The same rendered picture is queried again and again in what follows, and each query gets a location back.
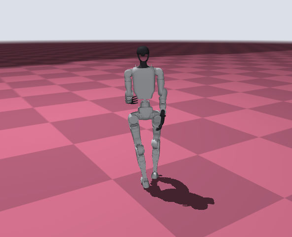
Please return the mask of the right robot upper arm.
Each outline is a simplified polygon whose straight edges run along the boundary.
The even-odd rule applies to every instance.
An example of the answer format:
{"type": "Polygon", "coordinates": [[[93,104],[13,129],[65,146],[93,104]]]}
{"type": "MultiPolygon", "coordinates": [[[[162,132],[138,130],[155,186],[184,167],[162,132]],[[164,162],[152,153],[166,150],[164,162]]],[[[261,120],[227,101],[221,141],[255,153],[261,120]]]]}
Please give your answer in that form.
{"type": "Polygon", "coordinates": [[[155,75],[158,76],[157,77],[158,95],[162,96],[164,84],[165,84],[164,73],[161,68],[154,68],[154,71],[155,71],[155,75]]]}

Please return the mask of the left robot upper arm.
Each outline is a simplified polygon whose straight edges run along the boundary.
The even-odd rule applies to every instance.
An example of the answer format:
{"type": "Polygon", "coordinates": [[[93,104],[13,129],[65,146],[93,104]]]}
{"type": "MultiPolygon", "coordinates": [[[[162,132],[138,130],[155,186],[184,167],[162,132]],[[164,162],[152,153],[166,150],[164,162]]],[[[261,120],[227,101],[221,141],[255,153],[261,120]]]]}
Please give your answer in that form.
{"type": "Polygon", "coordinates": [[[125,87],[126,87],[126,97],[132,97],[133,96],[133,90],[131,90],[132,87],[132,79],[130,78],[132,76],[132,70],[128,69],[124,73],[125,77],[125,87]]]}

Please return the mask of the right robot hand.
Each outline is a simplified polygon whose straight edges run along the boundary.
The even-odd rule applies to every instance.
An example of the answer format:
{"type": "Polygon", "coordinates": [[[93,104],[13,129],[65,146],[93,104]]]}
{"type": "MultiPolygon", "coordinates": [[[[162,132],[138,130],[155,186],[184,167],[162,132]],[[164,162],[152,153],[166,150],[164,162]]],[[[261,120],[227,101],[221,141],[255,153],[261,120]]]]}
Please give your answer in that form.
{"type": "Polygon", "coordinates": [[[160,123],[159,127],[156,128],[156,131],[159,131],[162,128],[162,125],[164,124],[165,117],[166,117],[165,110],[161,110],[160,116],[161,116],[161,123],[160,123]]]}

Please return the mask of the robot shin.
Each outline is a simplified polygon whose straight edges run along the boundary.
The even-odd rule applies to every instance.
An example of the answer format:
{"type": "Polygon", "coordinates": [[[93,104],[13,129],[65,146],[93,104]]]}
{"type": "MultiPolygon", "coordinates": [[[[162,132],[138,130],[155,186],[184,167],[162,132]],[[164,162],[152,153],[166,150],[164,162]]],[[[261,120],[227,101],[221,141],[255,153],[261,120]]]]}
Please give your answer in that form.
{"type": "Polygon", "coordinates": [[[135,151],[136,151],[138,165],[139,165],[139,168],[140,168],[141,173],[142,173],[143,181],[145,181],[144,179],[146,179],[146,181],[147,181],[147,176],[146,176],[146,162],[145,162],[144,154],[142,154],[142,155],[139,155],[138,154],[137,146],[135,146],[135,151]]]}
{"type": "Polygon", "coordinates": [[[158,148],[152,148],[153,172],[157,173],[157,165],[160,156],[160,140],[158,140],[158,148]]]}

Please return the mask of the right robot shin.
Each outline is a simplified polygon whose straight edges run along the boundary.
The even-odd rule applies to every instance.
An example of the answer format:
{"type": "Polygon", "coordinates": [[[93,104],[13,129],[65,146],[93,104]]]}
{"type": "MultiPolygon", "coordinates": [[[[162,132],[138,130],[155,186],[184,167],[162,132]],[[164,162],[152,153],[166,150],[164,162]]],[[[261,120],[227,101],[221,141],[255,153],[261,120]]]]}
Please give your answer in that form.
{"type": "Polygon", "coordinates": [[[158,148],[152,148],[153,172],[157,173],[157,165],[160,156],[160,140],[158,140],[158,148]]]}

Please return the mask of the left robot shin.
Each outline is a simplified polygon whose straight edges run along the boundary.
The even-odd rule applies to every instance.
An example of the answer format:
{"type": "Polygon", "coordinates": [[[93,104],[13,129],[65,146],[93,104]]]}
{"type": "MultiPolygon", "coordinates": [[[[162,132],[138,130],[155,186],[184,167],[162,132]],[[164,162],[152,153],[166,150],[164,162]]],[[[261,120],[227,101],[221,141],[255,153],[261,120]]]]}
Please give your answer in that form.
{"type": "Polygon", "coordinates": [[[136,151],[138,165],[139,165],[139,168],[140,168],[141,173],[142,173],[143,181],[145,181],[144,179],[146,179],[146,181],[147,181],[147,176],[146,176],[146,162],[145,162],[144,154],[142,154],[142,155],[139,155],[138,154],[137,146],[135,146],[135,151],[136,151]]]}

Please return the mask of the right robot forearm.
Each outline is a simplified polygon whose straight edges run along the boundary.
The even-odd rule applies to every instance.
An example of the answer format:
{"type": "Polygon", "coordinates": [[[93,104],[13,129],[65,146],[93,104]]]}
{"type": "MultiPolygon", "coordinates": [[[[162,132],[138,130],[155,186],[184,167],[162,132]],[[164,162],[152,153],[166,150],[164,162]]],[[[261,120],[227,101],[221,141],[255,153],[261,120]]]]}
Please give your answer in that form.
{"type": "Polygon", "coordinates": [[[167,90],[164,88],[162,96],[159,97],[160,108],[161,108],[160,113],[161,113],[161,110],[165,110],[165,114],[166,114],[166,99],[167,99],[167,90]]]}

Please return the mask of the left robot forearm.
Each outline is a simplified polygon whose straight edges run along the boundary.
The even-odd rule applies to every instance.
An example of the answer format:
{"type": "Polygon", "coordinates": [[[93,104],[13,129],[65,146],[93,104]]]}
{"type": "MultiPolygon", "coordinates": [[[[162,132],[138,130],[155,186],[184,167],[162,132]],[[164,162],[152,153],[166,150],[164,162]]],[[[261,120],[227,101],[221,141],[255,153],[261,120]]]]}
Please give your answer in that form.
{"type": "Polygon", "coordinates": [[[132,102],[132,97],[126,97],[126,91],[125,91],[125,102],[126,104],[132,102]]]}

